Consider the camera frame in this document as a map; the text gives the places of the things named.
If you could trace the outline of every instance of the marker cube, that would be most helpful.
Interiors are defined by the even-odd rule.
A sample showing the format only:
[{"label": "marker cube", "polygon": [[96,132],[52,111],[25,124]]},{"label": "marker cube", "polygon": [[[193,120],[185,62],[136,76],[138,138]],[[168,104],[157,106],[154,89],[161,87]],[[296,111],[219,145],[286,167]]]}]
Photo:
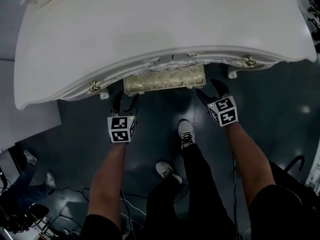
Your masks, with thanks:
[{"label": "marker cube", "polygon": [[237,106],[233,96],[208,104],[211,118],[221,127],[238,121]]},{"label": "marker cube", "polygon": [[112,143],[131,142],[136,130],[135,116],[108,117],[108,130]]}]

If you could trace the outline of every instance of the blue jeans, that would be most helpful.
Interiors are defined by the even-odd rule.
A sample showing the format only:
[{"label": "blue jeans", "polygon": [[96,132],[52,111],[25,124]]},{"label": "blue jeans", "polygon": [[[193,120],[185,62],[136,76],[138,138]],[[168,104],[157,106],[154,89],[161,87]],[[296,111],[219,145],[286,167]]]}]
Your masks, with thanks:
[{"label": "blue jeans", "polygon": [[28,208],[47,197],[52,189],[44,182],[41,185],[29,186],[36,171],[36,166],[28,163],[25,170],[20,174],[9,190],[17,200],[19,208],[25,212]]}]

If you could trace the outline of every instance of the equipment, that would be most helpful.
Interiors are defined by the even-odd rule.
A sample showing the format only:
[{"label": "equipment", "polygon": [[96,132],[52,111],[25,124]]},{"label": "equipment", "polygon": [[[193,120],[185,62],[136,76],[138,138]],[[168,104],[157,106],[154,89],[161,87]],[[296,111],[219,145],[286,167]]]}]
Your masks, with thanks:
[{"label": "equipment", "polygon": [[211,118],[221,127],[238,121],[237,106],[229,88],[223,82],[210,79],[216,88],[219,97],[208,97],[203,91],[197,89],[196,95],[208,107]]},{"label": "equipment", "polygon": [[138,111],[138,96],[133,101],[128,110],[121,111],[122,91],[114,97],[111,110],[111,116],[108,117],[108,130],[112,143],[131,142],[135,133],[137,123],[136,117]]}]

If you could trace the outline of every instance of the black sleeve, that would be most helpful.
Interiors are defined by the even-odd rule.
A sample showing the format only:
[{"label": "black sleeve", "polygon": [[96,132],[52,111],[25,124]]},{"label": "black sleeve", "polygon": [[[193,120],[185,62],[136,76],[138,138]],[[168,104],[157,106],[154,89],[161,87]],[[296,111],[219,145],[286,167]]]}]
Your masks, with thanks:
[{"label": "black sleeve", "polygon": [[80,240],[122,240],[120,229],[111,220],[91,214],[85,218]]},{"label": "black sleeve", "polygon": [[270,185],[262,189],[249,208],[251,238],[300,239],[303,227],[300,199],[290,190]]}]

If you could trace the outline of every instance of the person's foot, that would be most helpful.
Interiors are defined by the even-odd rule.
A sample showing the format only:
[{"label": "person's foot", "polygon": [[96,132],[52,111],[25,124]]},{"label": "person's foot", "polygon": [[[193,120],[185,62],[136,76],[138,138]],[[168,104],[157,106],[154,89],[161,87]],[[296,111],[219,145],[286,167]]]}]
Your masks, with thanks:
[{"label": "person's foot", "polygon": [[180,184],[182,183],[182,178],[179,175],[174,174],[172,167],[167,162],[159,161],[156,163],[155,168],[162,178],[166,179],[169,177],[174,177],[179,181]]},{"label": "person's foot", "polygon": [[25,155],[26,161],[35,166],[38,162],[38,159],[27,150],[23,151],[23,153]]},{"label": "person's foot", "polygon": [[55,178],[54,176],[52,175],[51,172],[47,172],[46,173],[46,181],[45,181],[45,184],[47,184],[51,189],[55,189],[56,188],[56,182],[55,182]]},{"label": "person's foot", "polygon": [[194,127],[188,120],[180,120],[178,124],[178,133],[181,139],[181,149],[186,148],[195,143]]}]

